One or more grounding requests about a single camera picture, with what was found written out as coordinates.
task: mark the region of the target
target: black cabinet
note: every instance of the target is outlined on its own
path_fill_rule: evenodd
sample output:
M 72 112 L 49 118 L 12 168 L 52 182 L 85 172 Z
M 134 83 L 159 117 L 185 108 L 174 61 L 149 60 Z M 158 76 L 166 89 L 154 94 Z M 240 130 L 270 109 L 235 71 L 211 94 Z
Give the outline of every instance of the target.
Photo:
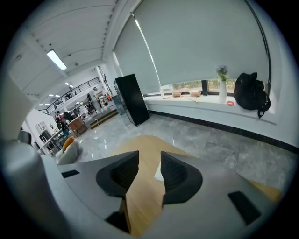
M 135 74 L 115 79 L 114 87 L 133 124 L 138 126 L 150 118 Z

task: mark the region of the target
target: red object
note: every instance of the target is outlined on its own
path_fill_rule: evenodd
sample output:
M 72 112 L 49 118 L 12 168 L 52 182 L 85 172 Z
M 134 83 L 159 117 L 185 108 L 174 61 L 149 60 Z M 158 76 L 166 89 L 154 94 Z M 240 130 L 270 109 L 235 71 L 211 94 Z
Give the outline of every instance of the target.
M 227 104 L 228 104 L 229 106 L 233 106 L 233 105 L 234 105 L 234 102 L 233 102 L 233 101 L 228 101 Z

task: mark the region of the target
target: small bowl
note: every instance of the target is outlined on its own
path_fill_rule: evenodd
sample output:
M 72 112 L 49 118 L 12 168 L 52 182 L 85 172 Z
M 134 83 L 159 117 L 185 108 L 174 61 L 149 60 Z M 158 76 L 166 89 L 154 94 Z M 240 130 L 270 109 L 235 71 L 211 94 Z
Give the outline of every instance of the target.
M 190 91 L 189 94 L 190 94 L 191 97 L 198 97 L 198 96 L 200 96 L 201 92 L 192 92 L 192 91 Z
M 181 94 L 182 94 L 182 92 L 174 92 L 174 93 L 172 93 L 172 96 L 173 97 L 180 97 Z

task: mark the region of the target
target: gray tile floor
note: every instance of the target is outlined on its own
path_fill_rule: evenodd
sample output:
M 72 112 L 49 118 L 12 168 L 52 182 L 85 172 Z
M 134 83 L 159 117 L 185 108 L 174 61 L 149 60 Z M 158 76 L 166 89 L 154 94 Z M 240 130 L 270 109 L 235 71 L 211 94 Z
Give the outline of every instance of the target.
M 78 138 L 84 151 L 77 162 L 105 158 L 121 143 L 138 135 L 154 135 L 200 159 L 282 191 L 291 181 L 298 162 L 297 155 L 267 143 L 159 115 L 151 115 L 138 127 L 126 115 L 117 115 L 88 130 Z

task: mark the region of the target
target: staircase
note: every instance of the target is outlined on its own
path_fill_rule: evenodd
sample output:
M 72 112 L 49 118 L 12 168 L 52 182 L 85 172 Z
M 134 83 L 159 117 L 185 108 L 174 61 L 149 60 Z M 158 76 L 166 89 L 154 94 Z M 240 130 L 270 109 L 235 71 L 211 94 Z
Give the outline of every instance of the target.
M 117 114 L 118 114 L 118 112 L 116 110 L 112 110 L 112 111 L 108 112 L 107 114 L 100 116 L 99 119 L 96 119 L 95 121 L 90 123 L 90 129 L 97 127 L 98 125 L 104 123 L 105 121 L 107 121 L 108 119 L 112 118 L 113 116 L 115 116 Z

